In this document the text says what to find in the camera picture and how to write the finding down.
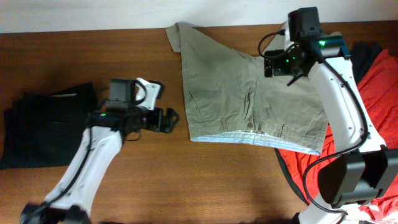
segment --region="red fabric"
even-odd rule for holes
[[[387,147],[398,148],[398,58],[391,57],[388,50],[383,50],[359,83],[358,89],[373,125],[386,141]],[[326,132],[320,157],[280,150],[293,181],[303,192],[307,201],[302,182],[304,170],[317,159],[333,153],[335,153],[335,143],[330,127]],[[313,198],[319,193],[318,172],[332,160],[322,162],[308,173],[307,185]],[[380,212],[371,210],[367,206],[362,206],[360,209],[367,212],[373,220],[381,220],[391,212],[398,211],[398,177],[395,178],[383,198],[374,199],[372,204],[377,205]]]

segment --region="white wall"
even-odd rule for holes
[[[0,32],[279,24],[309,6],[322,22],[398,19],[398,0],[0,0]]]

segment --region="black fabric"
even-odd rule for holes
[[[6,137],[0,169],[69,165],[97,104],[92,83],[51,96],[25,93],[4,112]]]
[[[383,51],[383,48],[378,43],[363,43],[356,42],[351,50],[351,62],[353,63],[353,74],[356,84],[358,84],[366,75],[368,70],[371,68],[376,57]],[[293,181],[293,178],[287,169],[286,163],[279,153],[279,150],[275,148],[275,153],[279,161],[280,168],[284,173],[284,176],[289,183],[294,193],[308,205],[303,192],[299,189],[297,184]]]
[[[371,68],[376,57],[383,51],[378,43],[366,44],[357,42],[351,50],[351,62],[356,84],[358,84]]]

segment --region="brown wooden surface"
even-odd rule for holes
[[[398,22],[323,24],[347,44],[376,41],[398,54]],[[257,55],[260,38],[277,26],[199,28],[218,42]],[[126,142],[96,194],[92,220],[125,223],[238,223],[291,218],[305,204],[287,184],[273,149],[189,140],[180,54],[164,29],[0,35],[0,106],[23,92],[49,94],[84,82],[100,90],[113,77],[158,80],[160,107],[181,121],[172,134],[143,132]],[[4,138],[1,116],[1,137]],[[66,167],[0,171],[0,222],[17,223],[28,201],[41,202]]]

